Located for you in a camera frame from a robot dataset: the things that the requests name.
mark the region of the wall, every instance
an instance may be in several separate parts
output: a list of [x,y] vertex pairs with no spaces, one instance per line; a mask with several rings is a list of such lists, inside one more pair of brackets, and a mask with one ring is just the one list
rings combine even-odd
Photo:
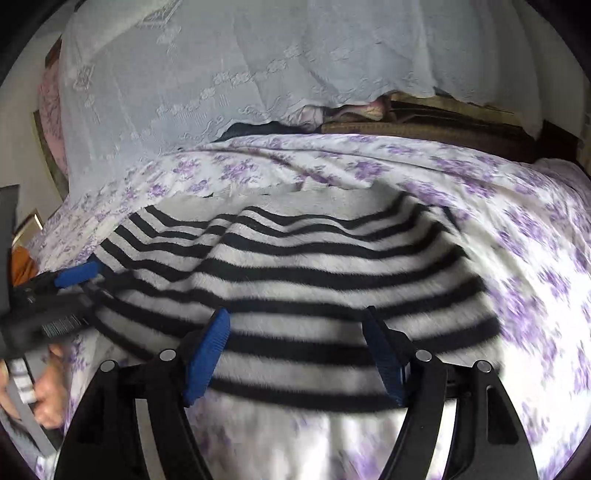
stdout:
[[579,137],[587,79],[576,58],[550,25],[525,0],[515,9],[530,40],[544,118]]
[[37,89],[45,55],[72,10],[71,4],[63,6],[40,28],[0,86],[0,186],[21,185],[17,221],[34,209],[45,221],[61,205],[36,139],[31,114],[38,108]]

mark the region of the striped fabric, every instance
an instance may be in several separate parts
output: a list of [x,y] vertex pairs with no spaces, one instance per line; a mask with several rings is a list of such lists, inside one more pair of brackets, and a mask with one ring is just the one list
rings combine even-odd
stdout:
[[446,361],[500,362],[483,281],[449,212],[439,216],[383,186],[165,200],[91,258],[110,293],[99,330],[148,359],[224,306],[232,333],[213,389],[313,410],[393,408],[358,320],[368,305]]

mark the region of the pink cloth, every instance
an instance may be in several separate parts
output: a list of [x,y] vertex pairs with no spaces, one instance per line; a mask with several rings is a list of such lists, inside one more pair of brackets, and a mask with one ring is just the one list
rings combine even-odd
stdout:
[[39,85],[39,114],[47,145],[57,166],[68,176],[66,148],[61,131],[61,109],[59,91],[59,61],[46,68]]

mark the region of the orange object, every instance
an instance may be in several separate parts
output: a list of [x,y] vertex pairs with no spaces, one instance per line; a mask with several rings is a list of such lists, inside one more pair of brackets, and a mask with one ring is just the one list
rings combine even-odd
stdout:
[[16,247],[12,250],[11,278],[14,287],[32,279],[37,273],[37,265],[26,248]]

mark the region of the metal bolt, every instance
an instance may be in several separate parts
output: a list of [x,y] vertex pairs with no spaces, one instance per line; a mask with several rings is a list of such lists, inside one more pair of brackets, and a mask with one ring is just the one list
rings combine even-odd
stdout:
[[478,360],[476,368],[480,370],[482,373],[487,374],[492,370],[492,365],[486,360]]
[[110,372],[111,370],[113,370],[115,368],[116,363],[113,360],[105,360],[104,362],[101,363],[100,365],[100,370],[102,372]]
[[171,360],[174,360],[177,356],[177,352],[175,352],[174,350],[168,349],[168,350],[164,350],[162,352],[160,352],[160,359],[163,362],[170,362]]
[[431,352],[427,352],[426,350],[417,350],[417,353],[415,353],[414,356],[421,362],[430,362],[431,358],[433,358]]

